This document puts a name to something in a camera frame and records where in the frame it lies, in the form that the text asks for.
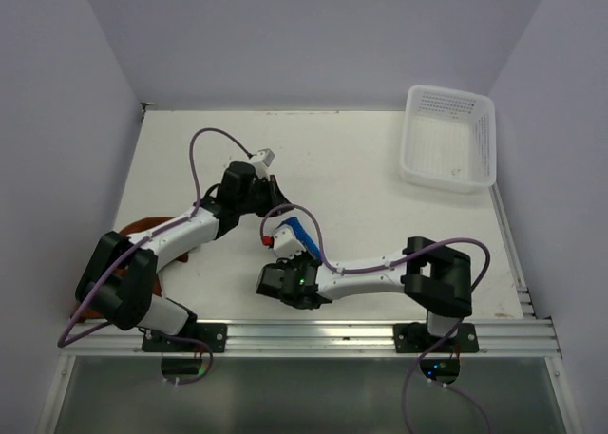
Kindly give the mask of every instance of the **glass panel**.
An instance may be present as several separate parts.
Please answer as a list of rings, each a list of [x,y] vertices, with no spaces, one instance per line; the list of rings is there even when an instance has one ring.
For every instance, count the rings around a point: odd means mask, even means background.
[[[158,357],[80,357],[56,432],[402,434],[412,363],[218,357],[202,381],[174,389],[162,383]],[[565,432],[541,358],[466,358],[455,385],[481,402],[497,433]],[[486,433],[471,403],[422,374],[409,391],[419,433]]]

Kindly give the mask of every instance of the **white table surface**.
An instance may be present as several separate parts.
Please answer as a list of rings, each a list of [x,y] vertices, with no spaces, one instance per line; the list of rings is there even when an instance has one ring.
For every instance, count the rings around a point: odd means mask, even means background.
[[[433,240],[470,236],[492,253],[490,270],[473,294],[473,318],[522,318],[515,278],[489,191],[460,195],[407,184],[397,174],[402,112],[392,111],[150,111],[123,193],[116,229],[142,217],[175,216],[194,201],[188,143],[205,126],[225,129],[252,152],[270,147],[272,172],[285,196],[309,207],[321,223],[329,258],[379,256],[406,246],[409,236]],[[199,137],[201,190],[221,180],[242,153],[221,135]],[[395,293],[359,295],[298,311],[255,293],[262,266],[274,260],[259,242],[260,219],[243,217],[221,239],[161,272],[165,296],[207,319],[392,320],[425,311]],[[472,246],[455,248],[483,263]]]

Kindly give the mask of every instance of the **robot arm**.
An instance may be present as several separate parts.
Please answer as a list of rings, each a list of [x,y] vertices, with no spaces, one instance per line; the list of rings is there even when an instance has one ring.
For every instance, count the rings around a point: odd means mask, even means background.
[[[197,317],[191,311],[153,295],[156,273],[179,255],[225,235],[238,225],[241,216],[264,217],[287,203],[275,177],[268,174],[273,158],[267,149],[248,162],[232,162],[214,196],[212,188],[199,204],[162,225],[129,236],[116,232],[102,236],[78,284],[76,298],[83,302],[110,265],[147,237],[120,267],[122,271],[108,277],[89,307],[121,330],[140,327],[181,337],[196,335]]]
[[[406,249],[392,255],[329,262],[333,267],[330,268],[322,264],[318,249],[311,245],[310,237],[292,217],[279,225],[266,242],[279,259],[262,269],[256,292],[297,309],[317,309],[356,294],[403,293],[427,309],[428,332],[443,336],[457,321],[472,314],[470,257],[443,247],[407,264],[390,265],[433,242],[411,237]],[[430,265],[429,276],[422,274],[426,265]]]

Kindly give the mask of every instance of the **white wall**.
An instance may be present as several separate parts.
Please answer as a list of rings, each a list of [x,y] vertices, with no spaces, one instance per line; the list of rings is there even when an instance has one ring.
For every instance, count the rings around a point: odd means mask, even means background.
[[[142,101],[403,109],[487,94],[541,0],[89,0]]]
[[[608,432],[608,0],[542,0],[492,88],[499,185],[589,433]]]
[[[139,104],[86,0],[0,0],[0,432],[30,433]]]

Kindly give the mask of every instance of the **white plastic basket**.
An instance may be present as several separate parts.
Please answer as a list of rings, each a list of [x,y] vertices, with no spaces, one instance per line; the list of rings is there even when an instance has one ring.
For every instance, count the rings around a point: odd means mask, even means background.
[[[494,184],[494,103],[461,90],[412,87],[399,169],[409,182],[456,192],[473,192]]]

